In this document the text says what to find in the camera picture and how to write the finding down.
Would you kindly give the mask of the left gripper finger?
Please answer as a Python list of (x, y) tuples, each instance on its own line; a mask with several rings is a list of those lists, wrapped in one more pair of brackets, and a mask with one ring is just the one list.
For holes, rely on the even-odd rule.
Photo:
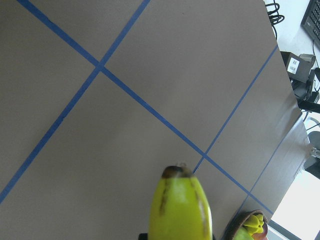
[(138, 240), (148, 240), (148, 234), (147, 233), (140, 233), (138, 235)]

